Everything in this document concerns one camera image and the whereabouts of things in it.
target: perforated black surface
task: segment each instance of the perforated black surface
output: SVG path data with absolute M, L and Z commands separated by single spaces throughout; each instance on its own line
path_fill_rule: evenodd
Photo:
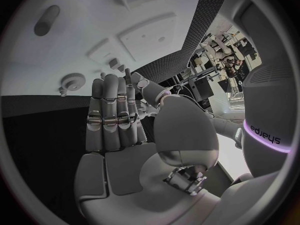
M 155 83 L 160 83 L 183 71 L 223 2 L 224 0 L 199 0 L 182 49 L 157 59 L 135 72 Z

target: purple led strip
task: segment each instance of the purple led strip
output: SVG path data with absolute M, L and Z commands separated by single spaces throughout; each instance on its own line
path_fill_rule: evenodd
M 272 145 L 272 144 L 269 144 L 267 143 L 266 141 L 262 140 L 261 138 L 257 137 L 256 135 L 253 134 L 253 132 L 249 129 L 248 125 L 246 124 L 246 120 L 244 120 L 243 122 L 243 127 L 244 129 L 246 130 L 246 132 L 252 137 L 254 138 L 255 140 L 259 141 L 260 143 L 262 143 L 263 145 L 266 145 L 267 147 L 273 149 L 273 150 L 276 150 L 278 152 L 281 152 L 281 153 L 290 153 L 291 152 L 291 149 L 288 149 L 288 148 L 280 148 L 280 147 L 277 147 L 275 145 Z

